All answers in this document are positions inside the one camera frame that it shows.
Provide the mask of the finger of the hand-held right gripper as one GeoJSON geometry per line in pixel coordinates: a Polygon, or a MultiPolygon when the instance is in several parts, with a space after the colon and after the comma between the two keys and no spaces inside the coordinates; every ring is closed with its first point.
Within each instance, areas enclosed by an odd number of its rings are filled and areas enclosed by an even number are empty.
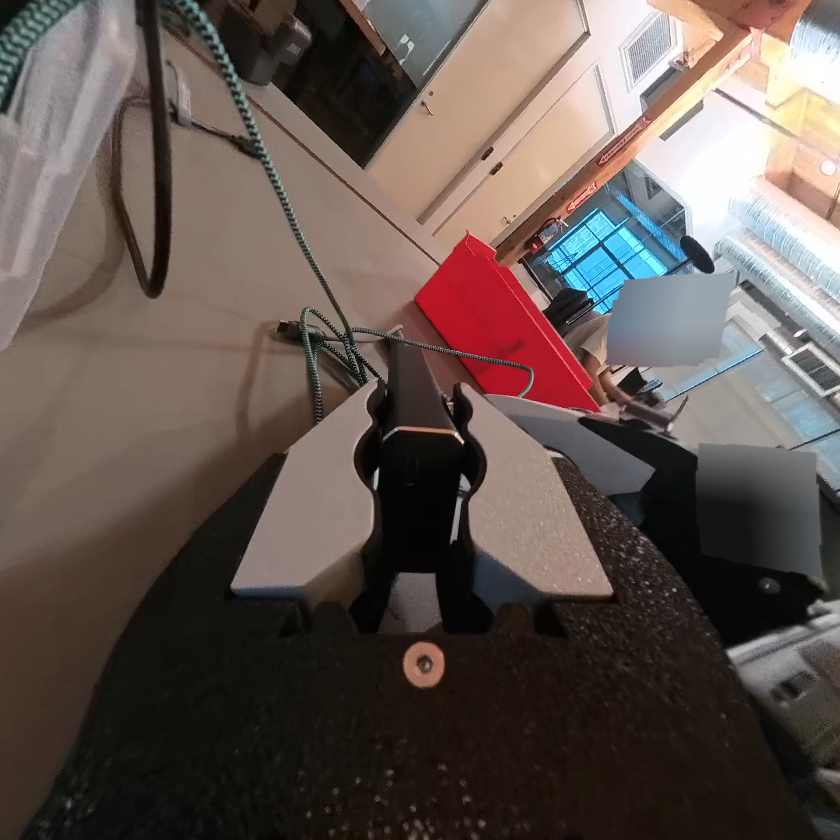
{"type": "Polygon", "coordinates": [[[583,413],[510,395],[487,395],[543,447],[561,453],[605,497],[639,492],[655,469],[581,424],[583,413]]]}

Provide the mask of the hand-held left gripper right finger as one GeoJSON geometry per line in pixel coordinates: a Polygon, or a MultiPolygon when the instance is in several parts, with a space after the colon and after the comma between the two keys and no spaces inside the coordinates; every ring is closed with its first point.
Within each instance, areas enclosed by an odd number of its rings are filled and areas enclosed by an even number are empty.
{"type": "Polygon", "coordinates": [[[457,385],[478,470],[465,499],[472,592],[491,610],[609,602],[612,584],[549,451],[467,384],[457,385]]]}

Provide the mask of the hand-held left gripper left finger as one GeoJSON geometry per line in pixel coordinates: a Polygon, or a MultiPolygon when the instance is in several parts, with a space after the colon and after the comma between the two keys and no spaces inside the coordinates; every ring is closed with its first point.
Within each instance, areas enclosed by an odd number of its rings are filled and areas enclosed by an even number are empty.
{"type": "Polygon", "coordinates": [[[377,429],[382,381],[348,397],[289,447],[230,584],[242,599],[348,608],[365,584],[363,551],[375,534],[376,500],[361,465],[377,429]]]}

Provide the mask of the black multiport usb hub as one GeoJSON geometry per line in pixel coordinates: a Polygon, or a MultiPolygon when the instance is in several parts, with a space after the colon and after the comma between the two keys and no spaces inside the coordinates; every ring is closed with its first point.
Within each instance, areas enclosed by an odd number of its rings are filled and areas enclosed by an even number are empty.
{"type": "Polygon", "coordinates": [[[392,341],[377,491],[385,557],[399,573],[434,574],[452,539],[465,442],[424,350],[392,341]]]}

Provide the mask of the red plastic bin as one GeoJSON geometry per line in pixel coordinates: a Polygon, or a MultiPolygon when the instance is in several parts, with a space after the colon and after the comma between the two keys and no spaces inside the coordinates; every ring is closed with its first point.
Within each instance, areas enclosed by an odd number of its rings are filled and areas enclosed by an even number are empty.
{"type": "Polygon", "coordinates": [[[447,346],[528,366],[532,401],[597,412],[592,379],[511,269],[472,234],[452,250],[415,302],[447,346]]]}

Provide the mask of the black chair with jacket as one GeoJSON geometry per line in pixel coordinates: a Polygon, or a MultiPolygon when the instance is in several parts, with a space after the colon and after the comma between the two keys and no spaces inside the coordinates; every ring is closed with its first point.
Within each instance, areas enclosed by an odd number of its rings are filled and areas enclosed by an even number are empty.
{"type": "Polygon", "coordinates": [[[556,329],[560,329],[592,305],[594,302],[585,291],[563,287],[542,314],[556,329]]]}

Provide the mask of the large paned window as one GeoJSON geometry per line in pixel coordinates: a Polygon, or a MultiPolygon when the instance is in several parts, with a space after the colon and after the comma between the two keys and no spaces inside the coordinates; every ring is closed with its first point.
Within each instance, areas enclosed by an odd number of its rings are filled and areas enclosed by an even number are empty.
{"type": "Polygon", "coordinates": [[[631,162],[521,262],[548,298],[583,291],[604,314],[627,280],[663,276],[685,259],[679,242],[689,233],[684,204],[631,162]]]}

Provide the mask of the black floor lamp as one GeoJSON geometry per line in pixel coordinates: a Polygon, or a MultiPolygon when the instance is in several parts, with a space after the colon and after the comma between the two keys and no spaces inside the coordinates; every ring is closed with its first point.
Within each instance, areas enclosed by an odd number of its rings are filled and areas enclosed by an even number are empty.
{"type": "Polygon", "coordinates": [[[678,270],[689,267],[703,274],[715,272],[715,262],[704,247],[693,237],[683,235],[679,240],[679,247],[685,258],[676,266],[678,270]]]}

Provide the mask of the white double door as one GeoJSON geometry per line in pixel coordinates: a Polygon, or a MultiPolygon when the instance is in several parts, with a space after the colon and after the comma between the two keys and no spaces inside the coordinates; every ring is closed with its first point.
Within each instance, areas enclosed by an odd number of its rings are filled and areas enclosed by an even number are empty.
{"type": "Polygon", "coordinates": [[[467,233],[492,244],[520,224],[552,189],[612,138],[602,63],[556,77],[479,152],[431,206],[424,225],[444,245],[467,233]]]}

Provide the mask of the clear plastic bin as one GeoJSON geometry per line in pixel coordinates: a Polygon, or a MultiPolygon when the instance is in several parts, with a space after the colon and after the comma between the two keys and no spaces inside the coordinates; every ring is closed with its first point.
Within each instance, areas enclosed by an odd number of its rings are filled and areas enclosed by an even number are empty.
{"type": "Polygon", "coordinates": [[[134,21],[134,2],[27,2],[2,29],[2,350],[133,78],[134,21]]]}

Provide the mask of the dark grey storage box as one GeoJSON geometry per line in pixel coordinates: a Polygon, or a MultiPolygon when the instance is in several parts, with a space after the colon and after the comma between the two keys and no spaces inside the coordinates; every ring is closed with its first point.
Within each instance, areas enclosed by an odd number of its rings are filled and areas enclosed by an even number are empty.
{"type": "Polygon", "coordinates": [[[312,33],[291,16],[268,34],[245,7],[227,5],[218,36],[242,81],[283,87],[312,44],[312,33]]]}

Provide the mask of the white duct vent grille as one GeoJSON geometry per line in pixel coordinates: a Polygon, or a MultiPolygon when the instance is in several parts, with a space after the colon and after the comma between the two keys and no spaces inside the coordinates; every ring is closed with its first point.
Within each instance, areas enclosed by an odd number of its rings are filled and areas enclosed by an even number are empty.
{"type": "Polygon", "coordinates": [[[839,393],[839,363],[815,343],[802,345],[786,354],[781,361],[819,397],[827,398],[839,393]]]}

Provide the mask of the wooden post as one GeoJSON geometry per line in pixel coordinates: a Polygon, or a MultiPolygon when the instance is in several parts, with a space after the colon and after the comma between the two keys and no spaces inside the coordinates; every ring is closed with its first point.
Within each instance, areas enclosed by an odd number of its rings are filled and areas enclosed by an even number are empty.
{"type": "Polygon", "coordinates": [[[512,266],[549,224],[572,215],[624,166],[749,60],[765,38],[788,44],[806,1],[651,2],[700,33],[700,47],[673,86],[603,150],[596,153],[496,246],[497,263],[512,266]]]}

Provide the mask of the white wall vent grille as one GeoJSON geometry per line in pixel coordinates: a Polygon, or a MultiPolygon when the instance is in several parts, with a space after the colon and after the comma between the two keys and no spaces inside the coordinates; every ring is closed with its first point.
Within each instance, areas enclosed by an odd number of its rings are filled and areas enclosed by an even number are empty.
{"type": "Polygon", "coordinates": [[[655,10],[622,43],[626,89],[636,89],[662,63],[673,58],[683,46],[681,24],[667,13],[655,10]]]}

